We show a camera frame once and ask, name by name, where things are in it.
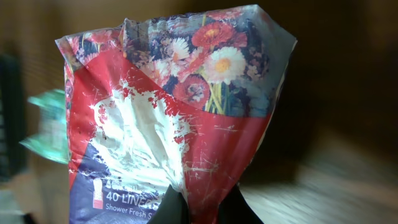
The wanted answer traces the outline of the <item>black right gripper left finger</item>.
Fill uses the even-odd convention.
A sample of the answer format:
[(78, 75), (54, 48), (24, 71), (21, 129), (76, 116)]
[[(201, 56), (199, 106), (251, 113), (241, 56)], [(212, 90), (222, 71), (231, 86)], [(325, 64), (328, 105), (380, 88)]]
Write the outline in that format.
[(170, 185), (147, 224), (190, 224), (188, 205), (183, 195)]

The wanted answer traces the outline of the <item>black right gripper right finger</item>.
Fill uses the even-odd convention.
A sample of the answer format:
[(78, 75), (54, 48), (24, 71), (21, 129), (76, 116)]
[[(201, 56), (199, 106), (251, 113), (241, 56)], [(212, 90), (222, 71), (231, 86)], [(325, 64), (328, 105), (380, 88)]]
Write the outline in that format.
[(218, 209), (219, 224), (264, 224), (246, 203), (238, 185), (220, 203)]

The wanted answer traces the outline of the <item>pink purple floral pad pack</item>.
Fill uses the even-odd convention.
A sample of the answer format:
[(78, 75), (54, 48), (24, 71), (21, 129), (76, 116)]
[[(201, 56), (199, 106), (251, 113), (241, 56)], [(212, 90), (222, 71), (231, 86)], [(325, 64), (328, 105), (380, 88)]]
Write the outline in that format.
[(257, 5), (66, 35), (70, 223), (148, 223), (171, 185), (190, 223), (264, 139), (296, 38)]

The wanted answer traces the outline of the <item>teal snack packet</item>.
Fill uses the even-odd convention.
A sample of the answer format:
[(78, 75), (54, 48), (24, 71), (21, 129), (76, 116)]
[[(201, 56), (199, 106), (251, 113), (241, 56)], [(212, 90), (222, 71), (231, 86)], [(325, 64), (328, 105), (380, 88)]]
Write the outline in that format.
[(27, 101), (40, 109), (39, 130), (23, 139), (20, 144), (46, 159), (67, 164), (69, 155), (65, 92), (53, 89), (31, 96)]

